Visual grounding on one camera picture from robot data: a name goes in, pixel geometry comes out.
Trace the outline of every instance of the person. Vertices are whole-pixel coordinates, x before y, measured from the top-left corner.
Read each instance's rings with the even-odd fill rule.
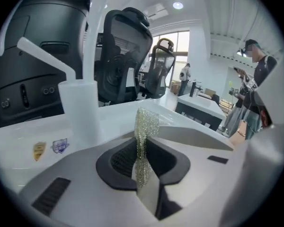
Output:
[[[190,80],[190,64],[187,63],[185,67],[182,68],[180,72],[180,80],[181,80],[181,86],[179,89],[178,96],[182,96],[184,94],[184,90]]]
[[[241,116],[241,119],[244,119],[247,123],[245,139],[248,140],[252,138],[261,126],[264,128],[271,124],[271,119],[265,106],[259,105],[258,100],[255,99],[255,89],[263,83],[277,62],[272,56],[265,55],[259,43],[252,39],[245,42],[244,53],[247,57],[252,58],[253,63],[257,62],[254,78],[248,84],[250,90],[244,96],[238,94],[238,98],[243,100],[242,108],[246,111],[245,115]]]
[[[242,82],[242,86],[240,88],[239,94],[244,96],[245,93],[246,93],[246,90],[244,88],[243,77],[241,75],[240,75],[240,79],[241,79],[241,82]],[[232,111],[227,116],[224,125],[223,126],[219,126],[219,128],[218,128],[220,131],[222,131],[222,135],[228,137],[229,131],[233,127],[237,127],[238,128],[240,122],[237,125],[237,121],[238,121],[237,119],[238,119],[238,117],[240,115],[242,105],[243,105],[243,100],[241,98],[238,98],[238,101],[236,102],[234,108],[232,109]]]

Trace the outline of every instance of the chair headrest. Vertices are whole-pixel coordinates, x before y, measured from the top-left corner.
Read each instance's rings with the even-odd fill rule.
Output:
[[[150,26],[150,23],[149,23],[147,17],[138,9],[128,7],[128,8],[123,9],[123,11],[124,12],[131,12],[131,13],[135,14],[135,16],[141,21],[141,23],[143,23],[146,27]]]

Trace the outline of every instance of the white counter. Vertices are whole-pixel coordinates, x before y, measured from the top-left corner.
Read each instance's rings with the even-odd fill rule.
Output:
[[[219,119],[226,119],[225,114],[215,101],[208,100],[201,96],[190,97],[189,94],[177,98],[178,103],[185,104],[192,108],[198,109],[204,113],[208,113]]]
[[[210,97],[209,95],[204,94],[204,93],[199,93],[198,95],[201,96],[201,97],[206,97],[206,98],[208,98],[210,100],[212,99],[212,97]]]
[[[158,113],[160,125],[196,129],[232,147],[226,137],[156,105],[151,99],[99,108],[100,127],[104,130],[101,144],[133,131],[139,106]],[[70,145],[63,153],[54,153],[51,149],[53,141],[65,138]],[[40,159],[35,161],[33,145],[40,141],[46,142],[46,148]],[[47,167],[80,149],[82,146],[76,146],[70,122],[64,114],[0,128],[0,177],[5,185],[18,192]]]

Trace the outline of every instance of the person in white shirt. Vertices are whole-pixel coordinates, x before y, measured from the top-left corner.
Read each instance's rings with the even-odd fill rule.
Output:
[[[182,96],[187,86],[187,83],[190,81],[190,64],[189,63],[187,63],[186,66],[182,68],[179,78],[181,80],[181,86],[179,89],[178,96]]]

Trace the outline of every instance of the black slot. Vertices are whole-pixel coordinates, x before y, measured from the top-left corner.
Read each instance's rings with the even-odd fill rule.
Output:
[[[24,84],[20,85],[20,93],[22,96],[22,102],[25,108],[29,108],[29,102],[28,102],[28,97],[27,97],[27,90],[25,88]]]
[[[44,215],[49,216],[70,183],[71,181],[68,179],[56,178],[32,206]]]
[[[66,42],[43,42],[41,48],[51,55],[68,54],[70,45]]]
[[[228,162],[228,159],[222,158],[222,157],[210,156],[207,159],[215,161],[215,162],[219,162],[219,163],[222,163],[222,164],[226,164]]]

